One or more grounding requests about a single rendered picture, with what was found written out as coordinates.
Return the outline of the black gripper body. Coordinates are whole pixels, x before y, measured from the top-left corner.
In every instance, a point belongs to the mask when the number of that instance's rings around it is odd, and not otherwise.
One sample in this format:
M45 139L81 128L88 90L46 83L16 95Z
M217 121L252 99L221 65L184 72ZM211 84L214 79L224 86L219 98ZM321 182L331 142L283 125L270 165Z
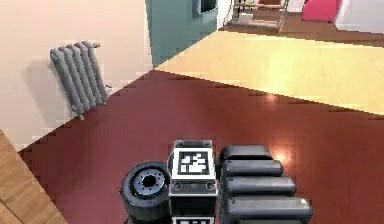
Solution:
M123 178L120 195L127 224L168 224L170 176L161 161L143 162Z

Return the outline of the grey wall radiator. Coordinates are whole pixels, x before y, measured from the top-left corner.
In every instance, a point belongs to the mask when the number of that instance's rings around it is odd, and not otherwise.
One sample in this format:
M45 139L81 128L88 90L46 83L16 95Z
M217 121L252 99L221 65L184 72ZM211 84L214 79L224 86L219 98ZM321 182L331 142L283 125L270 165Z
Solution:
M95 49L98 43L80 41L49 51L71 110L80 118L109 97Z

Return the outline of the dark framed wall picture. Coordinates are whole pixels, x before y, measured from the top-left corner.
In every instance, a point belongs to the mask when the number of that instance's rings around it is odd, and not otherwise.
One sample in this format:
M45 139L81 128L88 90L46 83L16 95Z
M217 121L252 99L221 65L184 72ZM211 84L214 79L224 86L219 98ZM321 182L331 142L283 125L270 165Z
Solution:
M199 16L216 8L217 0L192 0L192 15Z

